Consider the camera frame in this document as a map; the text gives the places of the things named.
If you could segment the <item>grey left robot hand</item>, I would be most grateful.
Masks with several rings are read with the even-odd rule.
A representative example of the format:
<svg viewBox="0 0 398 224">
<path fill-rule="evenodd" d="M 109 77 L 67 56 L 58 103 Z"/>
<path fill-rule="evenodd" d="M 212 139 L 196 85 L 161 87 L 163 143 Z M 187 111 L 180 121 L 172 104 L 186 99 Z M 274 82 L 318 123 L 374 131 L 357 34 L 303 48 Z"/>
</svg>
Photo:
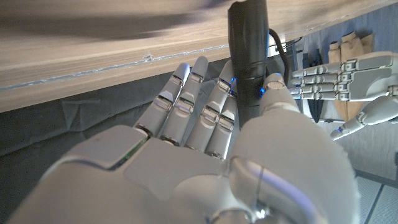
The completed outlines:
<svg viewBox="0 0 398 224">
<path fill-rule="evenodd" d="M 292 73 L 296 100 L 339 100 L 368 104 L 331 134 L 334 140 L 386 121 L 397 121 L 397 54 L 372 52 L 344 62 Z"/>
</svg>

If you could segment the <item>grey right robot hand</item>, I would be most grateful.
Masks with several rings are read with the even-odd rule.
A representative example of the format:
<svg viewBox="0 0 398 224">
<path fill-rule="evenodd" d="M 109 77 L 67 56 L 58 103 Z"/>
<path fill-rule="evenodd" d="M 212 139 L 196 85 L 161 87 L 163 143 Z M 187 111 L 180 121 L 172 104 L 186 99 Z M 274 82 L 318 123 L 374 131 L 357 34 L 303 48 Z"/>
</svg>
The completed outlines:
<svg viewBox="0 0 398 224">
<path fill-rule="evenodd" d="M 45 172 L 9 223 L 358 223 L 347 153 L 299 111 L 281 74 L 264 89 L 260 115 L 235 139 L 223 110 L 212 151 L 157 138 L 159 115 L 94 135 Z"/>
</svg>

